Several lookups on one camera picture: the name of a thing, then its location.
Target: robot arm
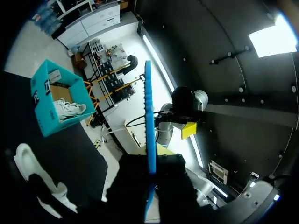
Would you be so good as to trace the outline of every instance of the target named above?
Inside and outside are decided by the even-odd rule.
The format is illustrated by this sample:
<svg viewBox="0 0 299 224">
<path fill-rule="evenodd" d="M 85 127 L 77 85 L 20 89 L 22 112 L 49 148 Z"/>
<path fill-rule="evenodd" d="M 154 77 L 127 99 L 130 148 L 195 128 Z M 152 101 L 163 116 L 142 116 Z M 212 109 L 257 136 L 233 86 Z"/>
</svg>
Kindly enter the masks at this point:
<svg viewBox="0 0 299 224">
<path fill-rule="evenodd" d="M 182 139 L 196 133 L 196 122 L 208 103 L 204 91 L 192 92 L 186 87 L 176 88 L 171 97 L 173 104 L 164 104 L 161 111 L 165 112 L 159 113 L 155 121 L 157 143 L 165 148 L 169 145 L 174 127 L 182 131 Z"/>
</svg>

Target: paper label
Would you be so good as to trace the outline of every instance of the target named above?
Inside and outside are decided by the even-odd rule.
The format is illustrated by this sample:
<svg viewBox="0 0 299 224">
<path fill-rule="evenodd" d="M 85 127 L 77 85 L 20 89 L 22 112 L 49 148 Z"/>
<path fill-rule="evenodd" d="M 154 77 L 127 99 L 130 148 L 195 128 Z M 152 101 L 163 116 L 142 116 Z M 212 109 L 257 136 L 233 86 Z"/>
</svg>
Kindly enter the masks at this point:
<svg viewBox="0 0 299 224">
<path fill-rule="evenodd" d="M 55 70 L 54 72 L 51 72 L 49 74 L 49 80 L 50 80 L 50 83 L 55 83 L 57 81 L 59 81 L 61 79 L 61 74 L 60 74 L 60 71 L 59 69 Z"/>
</svg>

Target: blue plastic strip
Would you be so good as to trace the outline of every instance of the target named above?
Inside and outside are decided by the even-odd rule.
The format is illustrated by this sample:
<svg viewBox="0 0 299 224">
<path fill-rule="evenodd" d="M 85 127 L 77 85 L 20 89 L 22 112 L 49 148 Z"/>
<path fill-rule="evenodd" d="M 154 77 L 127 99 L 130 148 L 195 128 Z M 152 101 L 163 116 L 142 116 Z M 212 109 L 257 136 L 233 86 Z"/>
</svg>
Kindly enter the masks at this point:
<svg viewBox="0 0 299 224">
<path fill-rule="evenodd" d="M 145 83 L 144 83 L 144 99 L 145 99 L 145 134 L 146 134 L 146 148 L 149 163 L 149 175 L 154 175 L 156 173 L 156 141 L 155 141 L 155 125 L 154 125 L 154 112 L 153 112 L 153 96 L 152 96 L 152 86 L 151 86 L 151 62 L 145 62 Z M 149 199 L 145 208 L 144 219 L 150 204 L 153 201 L 155 193 L 155 184 L 151 183 L 149 185 Z"/>
</svg>

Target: black table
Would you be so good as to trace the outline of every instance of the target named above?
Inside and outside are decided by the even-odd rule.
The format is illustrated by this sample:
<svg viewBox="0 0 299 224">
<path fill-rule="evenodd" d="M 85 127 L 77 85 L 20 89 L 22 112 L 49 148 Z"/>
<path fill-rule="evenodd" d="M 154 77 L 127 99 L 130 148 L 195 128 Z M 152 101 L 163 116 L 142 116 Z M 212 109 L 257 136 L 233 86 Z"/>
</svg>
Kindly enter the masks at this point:
<svg viewBox="0 0 299 224">
<path fill-rule="evenodd" d="M 4 90 L 3 150 L 9 148 L 15 153 L 20 143 L 27 143 L 53 181 L 63 182 L 67 186 L 71 202 L 77 206 L 86 206 L 90 198 L 101 199 L 107 163 L 95 149 L 81 124 L 43 137 L 34 113 L 30 79 L 3 72 L 1 80 Z M 12 178 L 2 178 L 2 183 L 7 181 L 7 190 L 10 190 L 11 184 L 15 184 L 11 180 Z M 47 212 L 42 213 L 45 215 L 44 220 L 52 220 Z"/>
</svg>

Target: black metal bracket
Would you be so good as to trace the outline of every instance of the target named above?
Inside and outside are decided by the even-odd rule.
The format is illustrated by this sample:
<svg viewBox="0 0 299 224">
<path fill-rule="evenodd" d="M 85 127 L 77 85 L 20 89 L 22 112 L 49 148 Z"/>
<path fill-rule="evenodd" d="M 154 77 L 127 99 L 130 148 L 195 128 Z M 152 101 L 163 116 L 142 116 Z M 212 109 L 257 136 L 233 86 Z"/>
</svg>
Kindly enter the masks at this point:
<svg viewBox="0 0 299 224">
<path fill-rule="evenodd" d="M 211 62 L 210 62 L 210 64 L 219 64 L 220 61 L 223 61 L 223 60 L 225 60 L 227 58 L 235 58 L 237 55 L 242 54 L 244 52 L 251 51 L 251 50 L 252 49 L 248 45 L 245 45 L 244 50 L 240 50 L 240 51 L 237 51 L 235 53 L 228 52 L 226 56 L 219 57 L 217 59 L 212 59 Z"/>
</svg>

